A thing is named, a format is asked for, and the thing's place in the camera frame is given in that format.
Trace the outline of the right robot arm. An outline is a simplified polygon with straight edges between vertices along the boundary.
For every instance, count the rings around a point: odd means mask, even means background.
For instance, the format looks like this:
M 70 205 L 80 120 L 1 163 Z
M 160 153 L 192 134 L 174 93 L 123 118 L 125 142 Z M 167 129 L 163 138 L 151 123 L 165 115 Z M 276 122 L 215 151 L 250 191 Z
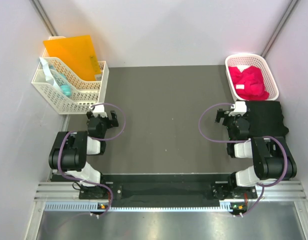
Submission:
M 251 158 L 253 162 L 252 166 L 231 173 L 226 184 L 213 184 L 215 198 L 255 198 L 255 185 L 296 176 L 297 165 L 286 143 L 289 129 L 284 125 L 278 101 L 248 101 L 238 113 L 219 108 L 215 121 L 222 122 L 227 129 L 227 154 L 231 158 Z

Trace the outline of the red t shirt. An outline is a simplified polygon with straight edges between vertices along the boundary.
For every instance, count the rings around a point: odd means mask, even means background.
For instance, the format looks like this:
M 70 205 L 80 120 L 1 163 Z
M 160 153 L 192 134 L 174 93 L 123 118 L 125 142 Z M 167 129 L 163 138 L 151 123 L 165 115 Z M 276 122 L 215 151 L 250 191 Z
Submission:
M 262 71 L 258 67 L 250 66 L 243 71 L 231 66 L 228 69 L 235 92 L 240 98 L 248 101 L 265 101 L 269 98 Z

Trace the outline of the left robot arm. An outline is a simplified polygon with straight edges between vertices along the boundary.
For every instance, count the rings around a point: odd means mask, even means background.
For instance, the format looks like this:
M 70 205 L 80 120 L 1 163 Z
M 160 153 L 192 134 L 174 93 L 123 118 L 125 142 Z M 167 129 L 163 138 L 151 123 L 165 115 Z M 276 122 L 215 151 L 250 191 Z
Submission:
M 61 169 L 65 175 L 79 179 L 72 183 L 72 188 L 79 191 L 80 199 L 111 198 L 103 174 L 87 162 L 87 156 L 102 156 L 105 153 L 107 130 L 119 127 L 116 112 L 112 110 L 110 115 L 94 116 L 89 111 L 86 114 L 87 130 L 73 133 L 60 131 L 51 148 L 49 167 L 52 170 Z

